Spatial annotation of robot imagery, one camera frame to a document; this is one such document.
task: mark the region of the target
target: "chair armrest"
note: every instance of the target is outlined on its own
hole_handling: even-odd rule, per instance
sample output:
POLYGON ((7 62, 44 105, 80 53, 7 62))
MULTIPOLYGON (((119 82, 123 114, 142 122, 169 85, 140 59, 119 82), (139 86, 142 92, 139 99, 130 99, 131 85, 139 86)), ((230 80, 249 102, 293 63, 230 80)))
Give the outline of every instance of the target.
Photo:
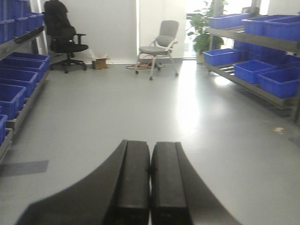
POLYGON ((177 44, 177 43, 178 43, 178 41, 176 39, 174 39, 173 41, 171 41, 169 43, 169 45, 166 47, 165 51, 167 52, 170 48, 173 48, 174 44, 177 44))
POLYGON ((153 46, 157 46, 157 45, 156 45, 157 39, 158 39, 158 38, 156 37, 156 38, 150 43, 149 46, 152 46, 152 45, 153 45, 153 46))
POLYGON ((86 34, 76 34, 76 35, 77 35, 78 44, 81 45, 81 37, 86 36, 86 34))

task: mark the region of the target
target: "blue plastic bin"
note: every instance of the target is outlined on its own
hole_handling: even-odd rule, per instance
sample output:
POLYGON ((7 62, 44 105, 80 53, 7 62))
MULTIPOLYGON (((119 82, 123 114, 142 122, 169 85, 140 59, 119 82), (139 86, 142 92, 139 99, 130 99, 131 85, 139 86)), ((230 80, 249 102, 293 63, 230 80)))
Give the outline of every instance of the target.
POLYGON ((37 80, 38 74, 35 72, 0 68, 0 83, 25 87, 26 98, 32 94, 37 80))
POLYGON ((28 17, 16 18, 14 36, 19 37, 26 34, 28 28, 28 17))
POLYGON ((15 20, 0 21, 0 45, 14 38, 15 20))
POLYGON ((244 31, 248 34, 264 35, 265 34, 265 22, 276 19, 295 17, 295 15, 268 15, 256 18, 244 19, 244 31))
POLYGON ((19 69, 23 71, 36 72, 38 74, 37 81, 39 82, 44 75, 45 63, 42 61, 32 61, 26 59, 10 59, 4 58, 0 61, 0 68, 19 69))
POLYGON ((266 21, 265 36, 290 41, 299 41, 300 16, 266 21))
POLYGON ((0 0, 0 21, 11 19, 13 19, 11 13, 11 0, 0 0))
POLYGON ((46 72, 50 65, 50 56, 49 55, 41 55, 41 54, 31 54, 31 53, 22 53, 22 52, 13 52, 7 58, 17 58, 17 59, 25 59, 31 61, 41 61, 44 62, 42 67, 42 72, 46 72))
POLYGON ((28 23, 27 23, 27 31, 33 31, 36 28, 36 15, 27 15, 28 23))
POLYGON ((11 0, 13 19, 25 17, 28 11, 28 0, 11 0))
POLYGON ((24 87, 0 84, 0 106, 8 120, 13 120, 24 105, 25 91, 24 87))
POLYGON ((234 75, 249 83, 258 83, 258 75, 275 70, 275 66, 260 62, 258 60, 251 60, 233 65, 234 75))
POLYGON ((267 56, 267 55, 284 55, 286 54, 285 51, 274 49, 274 48, 268 48, 261 45, 255 45, 252 43, 247 44, 247 51, 251 53, 255 53, 261 56, 267 56))
POLYGON ((211 50, 203 53, 204 61, 213 66, 240 61, 240 51, 231 48, 211 50))
POLYGON ((279 98, 297 94, 300 84, 300 68, 287 68, 260 74, 260 88, 279 98))
POLYGON ((210 27, 215 29, 223 29, 229 27, 242 26, 242 19, 248 19, 248 13, 239 14, 229 14, 229 15, 219 15, 215 17, 210 17, 210 27))
POLYGON ((251 61, 251 60, 263 61, 264 58, 270 57, 270 56, 262 56, 262 55, 255 54, 252 52, 247 52, 246 55, 247 55, 248 61, 251 61))
POLYGON ((233 48, 241 51, 248 51, 248 42, 234 40, 233 48))
POLYGON ((300 67, 300 57, 293 55, 265 57, 262 61, 276 66, 276 69, 300 67))
POLYGON ((35 27, 41 27, 41 26, 43 26, 43 23, 44 23, 44 14, 42 14, 42 13, 28 12, 27 15, 36 15, 37 16, 35 18, 35 27))
POLYGON ((6 120, 7 119, 8 119, 7 115, 0 114, 0 145, 2 145, 2 143, 4 142, 5 137, 6 137, 5 128, 6 128, 6 120))

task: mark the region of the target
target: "gray floor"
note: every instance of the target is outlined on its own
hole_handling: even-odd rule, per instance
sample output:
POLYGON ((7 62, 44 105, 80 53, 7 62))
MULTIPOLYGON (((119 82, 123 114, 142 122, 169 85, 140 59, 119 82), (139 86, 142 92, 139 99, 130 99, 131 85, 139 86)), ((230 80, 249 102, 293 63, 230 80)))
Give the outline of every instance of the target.
POLYGON ((177 66, 179 77, 167 65, 152 82, 150 71, 135 75, 125 65, 51 71, 2 162, 6 170, 30 162, 36 169, 2 171, 0 224, 13 225, 29 203, 82 179, 128 139, 150 149, 157 141, 181 142, 242 224, 299 225, 300 128, 291 112, 194 61, 177 66))

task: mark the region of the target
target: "potted plant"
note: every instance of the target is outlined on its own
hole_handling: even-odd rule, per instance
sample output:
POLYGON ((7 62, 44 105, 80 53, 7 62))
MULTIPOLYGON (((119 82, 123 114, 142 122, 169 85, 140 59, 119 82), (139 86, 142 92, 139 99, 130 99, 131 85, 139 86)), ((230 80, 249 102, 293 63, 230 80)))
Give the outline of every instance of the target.
MULTIPOLYGON (((204 1, 206 7, 203 9, 196 10, 197 14, 193 16, 188 16, 187 19, 190 20, 191 27, 195 29, 194 32, 189 32, 187 35, 195 35, 194 38, 194 50, 197 53, 197 62, 203 62, 203 52, 210 49, 211 35, 206 31, 206 27, 210 26, 209 18, 213 16, 215 3, 214 0, 209 5, 208 1, 204 1)), ((217 14, 223 14, 224 5, 228 4, 226 1, 218 1, 217 14)), ((221 37, 213 37, 213 49, 220 49, 224 41, 221 37)))

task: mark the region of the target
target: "white wall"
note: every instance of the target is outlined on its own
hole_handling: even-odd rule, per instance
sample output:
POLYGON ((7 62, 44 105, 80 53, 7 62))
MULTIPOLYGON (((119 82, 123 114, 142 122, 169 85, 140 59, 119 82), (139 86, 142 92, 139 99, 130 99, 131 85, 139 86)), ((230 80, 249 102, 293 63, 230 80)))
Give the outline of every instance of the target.
POLYGON ((162 20, 176 20, 179 30, 178 44, 172 56, 182 58, 185 39, 186 3, 185 0, 140 0, 140 46, 148 46, 158 35, 162 20))
POLYGON ((300 0, 270 0, 269 15, 297 15, 300 11, 300 0))
MULTIPOLYGON (((136 59, 136 8, 133 0, 60 0, 77 33, 87 36, 82 43, 95 54, 106 53, 113 63, 132 63, 136 59)), ((88 51, 76 53, 86 58, 88 51)))
MULTIPOLYGON (((46 0, 40 0, 43 7, 46 0)), ((149 45, 158 35, 162 20, 180 23, 173 51, 174 58, 183 57, 185 39, 185 0, 140 1, 140 40, 137 40, 135 0, 60 0, 68 9, 68 18, 78 33, 85 33, 84 44, 95 54, 108 54, 113 63, 134 63, 137 43, 149 45)), ((78 52, 87 59, 88 51, 78 52)))

